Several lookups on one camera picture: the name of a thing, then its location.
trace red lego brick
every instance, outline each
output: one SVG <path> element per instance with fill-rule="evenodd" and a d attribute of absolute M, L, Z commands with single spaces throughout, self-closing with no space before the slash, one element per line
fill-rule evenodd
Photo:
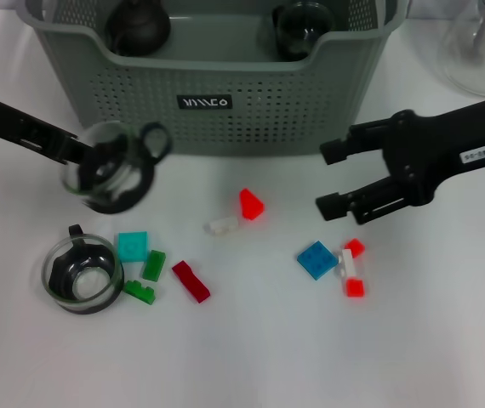
<path fill-rule="evenodd" d="M 348 278 L 345 281 L 345 293 L 349 298 L 365 298 L 365 286 L 363 285 L 363 280 Z"/>
<path fill-rule="evenodd" d="M 345 249 L 350 249 L 352 252 L 352 257 L 354 259 L 358 258 L 365 252 L 365 246 L 357 239 L 354 239 L 345 244 Z"/>
<path fill-rule="evenodd" d="M 177 263 L 173 267 L 173 272 L 198 303 L 203 302 L 210 296 L 207 287 L 193 274 L 186 262 Z"/>
<path fill-rule="evenodd" d="M 239 193 L 241 202 L 242 216 L 246 219 L 256 219 L 264 212 L 265 206 L 249 189 L 244 189 Z"/>

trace table surface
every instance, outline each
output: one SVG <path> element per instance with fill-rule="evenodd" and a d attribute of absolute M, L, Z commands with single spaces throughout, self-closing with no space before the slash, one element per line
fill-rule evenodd
<path fill-rule="evenodd" d="M 408 21 L 385 48 L 359 122 L 411 108 L 436 115 L 478 97 L 445 83 L 445 23 Z M 29 27 L 0 11 L 0 100 L 82 131 Z M 376 153 L 326 167 L 320 156 L 171 156 L 133 211 L 99 215 L 65 193 L 59 167 L 0 140 L 0 407 L 485 407 L 485 169 L 440 186 L 422 208 L 357 226 L 322 220 L 314 200 L 386 175 Z M 248 187 L 259 221 L 214 238 L 212 219 Z M 40 283 L 48 249 L 80 223 L 113 240 L 147 230 L 167 263 L 148 306 L 121 296 L 90 316 L 66 313 Z M 357 237 L 361 302 L 295 256 Z M 187 261 L 211 298 L 196 304 L 170 267 Z M 137 279 L 141 264 L 129 264 Z"/>

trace basket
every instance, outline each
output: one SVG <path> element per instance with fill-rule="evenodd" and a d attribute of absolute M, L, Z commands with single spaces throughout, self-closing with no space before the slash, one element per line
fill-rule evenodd
<path fill-rule="evenodd" d="M 323 141 L 344 137 L 407 8 L 407 0 L 322 0 L 342 31 L 322 36 L 306 59 L 282 62 L 271 22 L 282 0 L 163 0 L 171 36 L 145 58 L 106 46 L 106 21 L 119 3 L 20 0 L 17 12 L 84 127 L 160 121 L 176 152 L 217 156 L 317 153 Z M 181 109 L 188 103 L 199 106 Z"/>

